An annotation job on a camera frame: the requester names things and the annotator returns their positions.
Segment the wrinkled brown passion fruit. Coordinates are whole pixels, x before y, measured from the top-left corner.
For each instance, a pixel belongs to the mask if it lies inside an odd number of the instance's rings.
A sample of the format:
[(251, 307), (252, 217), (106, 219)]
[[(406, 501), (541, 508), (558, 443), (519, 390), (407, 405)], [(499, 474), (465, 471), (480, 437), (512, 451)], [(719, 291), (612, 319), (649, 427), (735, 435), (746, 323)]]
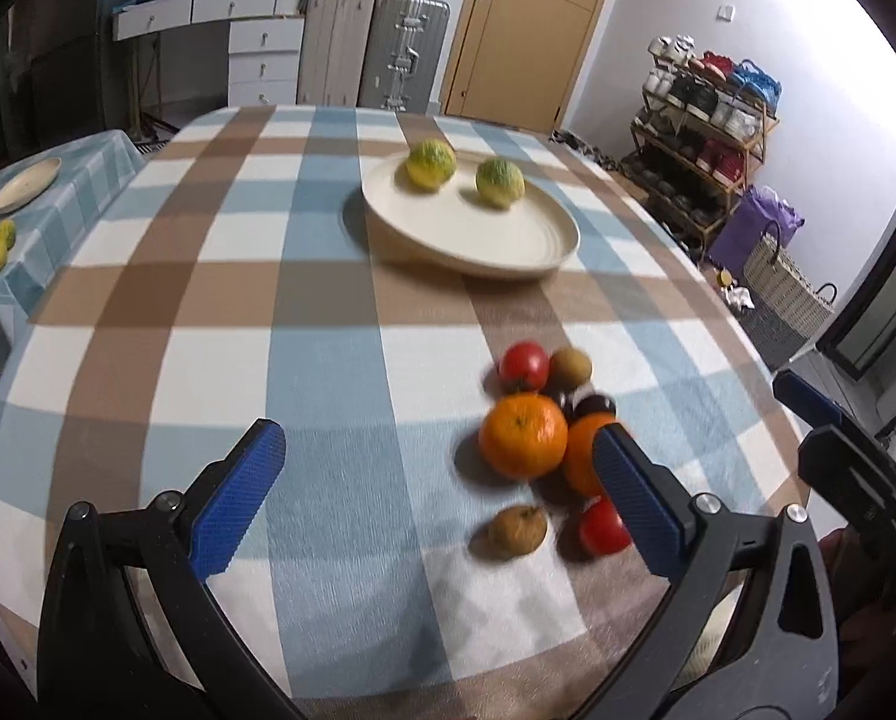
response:
[(495, 554), (513, 559), (539, 550), (548, 531), (546, 512), (541, 507), (519, 504), (503, 509), (490, 520), (487, 538)]

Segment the wooden shoe rack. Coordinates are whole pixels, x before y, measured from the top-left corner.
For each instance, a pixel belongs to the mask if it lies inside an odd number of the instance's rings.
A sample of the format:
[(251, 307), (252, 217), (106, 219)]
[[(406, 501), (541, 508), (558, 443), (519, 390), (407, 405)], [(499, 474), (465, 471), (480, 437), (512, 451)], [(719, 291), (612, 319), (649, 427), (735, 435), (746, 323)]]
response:
[(656, 59), (648, 71), (620, 169), (694, 259), (708, 254), (767, 163), (778, 93), (749, 60)]

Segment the white drawer desk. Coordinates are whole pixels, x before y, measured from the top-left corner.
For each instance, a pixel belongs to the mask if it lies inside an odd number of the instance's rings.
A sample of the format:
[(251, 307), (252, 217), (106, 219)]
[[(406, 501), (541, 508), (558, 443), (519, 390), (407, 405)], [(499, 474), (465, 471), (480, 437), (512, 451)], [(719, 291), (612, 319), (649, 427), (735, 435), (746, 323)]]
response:
[(147, 103), (296, 101), (301, 0), (151, 0), (119, 11), (112, 32), (153, 62), (142, 93)]

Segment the small cream plate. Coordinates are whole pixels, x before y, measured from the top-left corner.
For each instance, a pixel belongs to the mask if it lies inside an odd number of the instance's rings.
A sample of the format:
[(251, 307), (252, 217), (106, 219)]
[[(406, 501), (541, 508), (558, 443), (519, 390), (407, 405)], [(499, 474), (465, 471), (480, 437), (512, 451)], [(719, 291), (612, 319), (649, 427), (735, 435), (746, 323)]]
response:
[(18, 172), (0, 188), (0, 216), (21, 210), (46, 192), (59, 176), (61, 167), (61, 158), (47, 158)]

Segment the blue checkered side tablecloth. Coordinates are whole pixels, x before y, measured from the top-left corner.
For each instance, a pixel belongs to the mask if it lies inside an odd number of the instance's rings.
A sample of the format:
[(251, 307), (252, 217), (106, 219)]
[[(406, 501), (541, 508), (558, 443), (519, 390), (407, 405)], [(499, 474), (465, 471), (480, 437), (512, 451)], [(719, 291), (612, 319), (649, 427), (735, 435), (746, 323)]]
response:
[(108, 130), (54, 146), (0, 171), (0, 190), (28, 167), (61, 161), (54, 181), (11, 215), (15, 247), (0, 271), (0, 372), (36, 305), (86, 233), (145, 166), (127, 133)]

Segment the brown longan fruit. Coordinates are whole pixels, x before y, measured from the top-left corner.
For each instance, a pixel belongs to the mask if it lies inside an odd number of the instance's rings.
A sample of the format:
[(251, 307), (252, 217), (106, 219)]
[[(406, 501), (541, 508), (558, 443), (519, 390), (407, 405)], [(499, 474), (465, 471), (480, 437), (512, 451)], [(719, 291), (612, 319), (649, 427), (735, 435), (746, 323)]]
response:
[(547, 383), (557, 392), (575, 392), (586, 385), (592, 376), (592, 362), (585, 351), (575, 346), (557, 349), (549, 361)]

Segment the purple bag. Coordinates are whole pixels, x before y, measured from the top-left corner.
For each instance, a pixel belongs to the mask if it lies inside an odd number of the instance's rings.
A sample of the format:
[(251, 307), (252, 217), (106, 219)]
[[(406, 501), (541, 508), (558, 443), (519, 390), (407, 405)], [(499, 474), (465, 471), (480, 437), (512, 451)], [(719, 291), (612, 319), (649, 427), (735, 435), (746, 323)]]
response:
[(738, 208), (710, 245), (708, 260), (740, 277), (765, 232), (778, 234), (781, 245), (786, 247), (803, 226), (804, 218), (799, 211), (772, 187), (749, 185), (741, 195)]

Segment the wicker basket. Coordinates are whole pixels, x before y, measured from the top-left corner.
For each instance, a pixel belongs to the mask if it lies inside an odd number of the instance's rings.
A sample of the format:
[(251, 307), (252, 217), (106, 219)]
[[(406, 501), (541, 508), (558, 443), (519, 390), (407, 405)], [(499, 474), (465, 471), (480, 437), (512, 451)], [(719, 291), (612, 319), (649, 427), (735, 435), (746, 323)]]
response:
[(838, 288), (834, 283), (823, 283), (814, 288), (786, 254), (780, 232), (776, 221), (765, 225), (745, 262), (744, 278), (750, 291), (756, 293), (786, 327), (809, 340), (834, 315)]

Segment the wooden door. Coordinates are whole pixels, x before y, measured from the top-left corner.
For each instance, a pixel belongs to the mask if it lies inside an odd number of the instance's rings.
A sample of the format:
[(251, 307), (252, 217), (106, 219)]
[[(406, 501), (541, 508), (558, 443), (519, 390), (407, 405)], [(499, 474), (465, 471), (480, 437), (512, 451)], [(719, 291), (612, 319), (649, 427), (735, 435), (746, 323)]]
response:
[(462, 0), (446, 115), (534, 133), (562, 123), (604, 0)]

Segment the yellow-green guava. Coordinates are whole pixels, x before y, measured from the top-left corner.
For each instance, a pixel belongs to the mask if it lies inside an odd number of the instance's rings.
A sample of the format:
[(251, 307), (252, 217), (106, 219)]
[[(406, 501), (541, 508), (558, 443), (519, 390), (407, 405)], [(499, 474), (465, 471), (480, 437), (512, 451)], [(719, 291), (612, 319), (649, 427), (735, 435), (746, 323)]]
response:
[(475, 171), (475, 188), (485, 205), (508, 210), (523, 198), (523, 172), (516, 164), (502, 158), (485, 160)]
[(413, 145), (404, 163), (409, 179), (425, 192), (434, 192), (445, 185), (454, 176), (456, 166), (453, 147), (438, 138)]

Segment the orange mandarin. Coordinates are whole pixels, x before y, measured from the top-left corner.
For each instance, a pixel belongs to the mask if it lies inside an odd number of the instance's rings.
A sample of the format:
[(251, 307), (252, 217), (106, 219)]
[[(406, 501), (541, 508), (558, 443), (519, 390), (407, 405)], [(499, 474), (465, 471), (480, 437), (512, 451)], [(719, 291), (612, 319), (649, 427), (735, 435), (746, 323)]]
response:
[(599, 411), (581, 416), (568, 429), (568, 444), (562, 461), (562, 473), (568, 486), (585, 499), (596, 499), (604, 494), (604, 486), (592, 465), (592, 445), (599, 429), (609, 426), (612, 422), (615, 422), (612, 413)]
[(532, 481), (557, 470), (568, 445), (568, 422), (546, 395), (507, 395), (479, 427), (479, 450), (495, 473), (510, 481)]

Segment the red tomato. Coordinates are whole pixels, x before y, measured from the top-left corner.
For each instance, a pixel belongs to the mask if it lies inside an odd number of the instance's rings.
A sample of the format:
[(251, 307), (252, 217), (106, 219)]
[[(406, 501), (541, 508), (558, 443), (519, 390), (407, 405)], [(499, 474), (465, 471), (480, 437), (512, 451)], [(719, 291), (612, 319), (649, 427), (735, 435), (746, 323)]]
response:
[(612, 556), (626, 550), (631, 536), (608, 497), (599, 497), (586, 507), (578, 525), (581, 546), (592, 557)]
[(549, 355), (535, 341), (512, 344), (498, 364), (498, 377), (508, 392), (541, 392), (549, 371)]

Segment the beige suitcase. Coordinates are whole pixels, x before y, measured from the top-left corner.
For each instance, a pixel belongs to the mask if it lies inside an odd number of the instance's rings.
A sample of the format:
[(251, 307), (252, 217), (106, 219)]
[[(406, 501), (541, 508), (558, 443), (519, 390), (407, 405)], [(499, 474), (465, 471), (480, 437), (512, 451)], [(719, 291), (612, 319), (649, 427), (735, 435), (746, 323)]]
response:
[(308, 0), (296, 102), (355, 107), (374, 0)]

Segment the dark purple plum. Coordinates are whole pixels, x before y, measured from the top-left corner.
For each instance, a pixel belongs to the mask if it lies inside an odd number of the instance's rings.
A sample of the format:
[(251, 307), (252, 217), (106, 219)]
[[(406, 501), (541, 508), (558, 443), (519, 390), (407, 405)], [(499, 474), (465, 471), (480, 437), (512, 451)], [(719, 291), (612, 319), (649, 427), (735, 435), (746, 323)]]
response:
[(594, 394), (586, 395), (586, 397), (576, 401), (575, 405), (573, 405), (573, 419), (575, 421), (580, 421), (580, 419), (591, 415), (617, 415), (617, 405), (615, 405), (614, 398), (610, 395), (594, 392)]
[(565, 392), (565, 390), (555, 390), (552, 394), (552, 400), (557, 403), (558, 408), (562, 411), (565, 421), (571, 424), (575, 421), (575, 394), (573, 392)]

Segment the silver suitcase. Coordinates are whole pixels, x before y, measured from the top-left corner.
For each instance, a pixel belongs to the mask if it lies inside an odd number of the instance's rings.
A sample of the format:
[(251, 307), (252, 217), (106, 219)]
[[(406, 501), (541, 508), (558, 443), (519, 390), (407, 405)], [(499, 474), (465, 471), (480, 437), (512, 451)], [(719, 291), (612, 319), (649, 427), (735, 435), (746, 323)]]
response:
[(358, 105), (425, 114), (450, 22), (443, 0), (376, 0)]

